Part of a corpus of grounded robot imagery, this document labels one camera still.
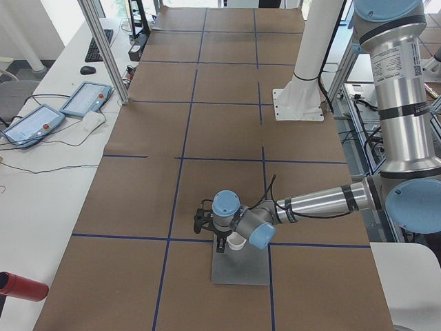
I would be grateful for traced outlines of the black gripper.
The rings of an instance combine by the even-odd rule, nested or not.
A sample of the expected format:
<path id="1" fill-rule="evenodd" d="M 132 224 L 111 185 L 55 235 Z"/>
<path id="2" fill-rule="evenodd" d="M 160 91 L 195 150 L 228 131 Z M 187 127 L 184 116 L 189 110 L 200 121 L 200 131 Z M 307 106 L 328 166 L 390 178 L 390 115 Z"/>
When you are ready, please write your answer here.
<path id="1" fill-rule="evenodd" d="M 216 252 L 223 253 L 225 248 L 227 247 L 227 237 L 232 233 L 231 229 L 222 229 L 219 230 L 214 228 L 214 234 L 217 236 L 216 238 Z"/>

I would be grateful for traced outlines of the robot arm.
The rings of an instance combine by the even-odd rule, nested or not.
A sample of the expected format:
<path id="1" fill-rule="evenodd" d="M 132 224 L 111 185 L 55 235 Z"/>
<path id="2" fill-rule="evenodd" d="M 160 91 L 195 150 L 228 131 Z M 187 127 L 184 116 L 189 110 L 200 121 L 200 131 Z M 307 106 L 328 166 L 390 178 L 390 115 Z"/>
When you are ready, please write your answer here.
<path id="1" fill-rule="evenodd" d="M 379 174 L 351 185 L 253 207 L 236 193 L 216 194 L 209 212 L 218 250 L 233 232 L 264 249 L 280 223 L 332 219 L 359 210 L 384 210 L 401 228 L 419 234 L 440 231 L 440 159 L 431 134 L 417 38 L 426 27 L 421 1 L 356 1 L 353 33 L 369 53 L 385 148 Z"/>

